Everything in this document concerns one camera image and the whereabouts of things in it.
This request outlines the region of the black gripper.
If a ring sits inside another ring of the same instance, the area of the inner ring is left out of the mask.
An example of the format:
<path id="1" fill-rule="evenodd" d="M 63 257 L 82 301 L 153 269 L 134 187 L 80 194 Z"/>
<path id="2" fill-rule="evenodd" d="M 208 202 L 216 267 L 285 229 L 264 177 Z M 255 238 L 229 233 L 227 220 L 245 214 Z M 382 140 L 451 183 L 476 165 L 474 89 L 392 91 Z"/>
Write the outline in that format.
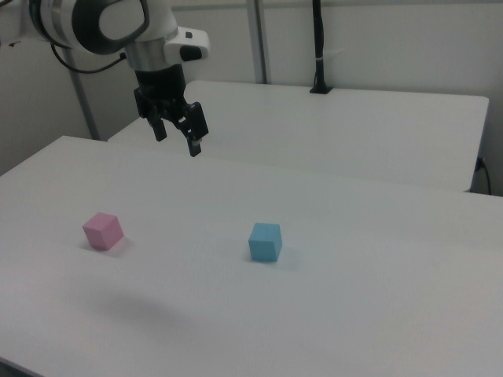
<path id="1" fill-rule="evenodd" d="M 138 114 L 147 118 L 155 139 L 161 142 L 167 137 L 162 118 L 178 119 L 175 126 L 185 136 L 190 156 L 199 155 L 200 143 L 208 135 L 208 127 L 201 104 L 187 104 L 184 98 L 185 76 L 182 66 L 175 64 L 159 71 L 134 73 L 138 81 L 138 88 L 134 91 Z"/>

